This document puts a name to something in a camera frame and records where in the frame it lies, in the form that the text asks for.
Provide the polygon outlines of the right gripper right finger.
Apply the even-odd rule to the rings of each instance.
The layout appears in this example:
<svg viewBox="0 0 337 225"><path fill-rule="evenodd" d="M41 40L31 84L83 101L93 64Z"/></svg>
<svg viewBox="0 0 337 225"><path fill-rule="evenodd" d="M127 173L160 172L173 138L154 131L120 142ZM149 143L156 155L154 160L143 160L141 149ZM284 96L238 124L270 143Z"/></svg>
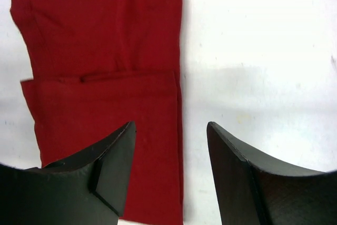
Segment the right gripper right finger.
<svg viewBox="0 0 337 225"><path fill-rule="evenodd" d="M272 157L215 122L207 143L222 224L329 224L329 174Z"/></svg>

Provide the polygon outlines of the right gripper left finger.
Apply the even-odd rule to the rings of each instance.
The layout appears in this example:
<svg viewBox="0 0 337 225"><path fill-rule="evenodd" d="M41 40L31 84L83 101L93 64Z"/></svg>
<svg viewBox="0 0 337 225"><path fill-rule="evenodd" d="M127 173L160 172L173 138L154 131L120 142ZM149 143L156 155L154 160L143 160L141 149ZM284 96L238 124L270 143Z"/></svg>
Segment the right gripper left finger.
<svg viewBox="0 0 337 225"><path fill-rule="evenodd" d="M115 214L123 214L135 150L135 122L127 122L104 139L46 165L46 169L74 171L92 165L89 192Z"/></svg>

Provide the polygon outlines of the dark red t-shirt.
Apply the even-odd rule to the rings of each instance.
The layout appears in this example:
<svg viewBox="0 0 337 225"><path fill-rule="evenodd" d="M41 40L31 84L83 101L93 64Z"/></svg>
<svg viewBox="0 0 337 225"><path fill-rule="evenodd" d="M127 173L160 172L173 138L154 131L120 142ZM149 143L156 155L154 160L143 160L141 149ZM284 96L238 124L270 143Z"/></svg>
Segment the dark red t-shirt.
<svg viewBox="0 0 337 225"><path fill-rule="evenodd" d="M11 0L42 166L126 122L136 146L123 219L183 222L182 0Z"/></svg>

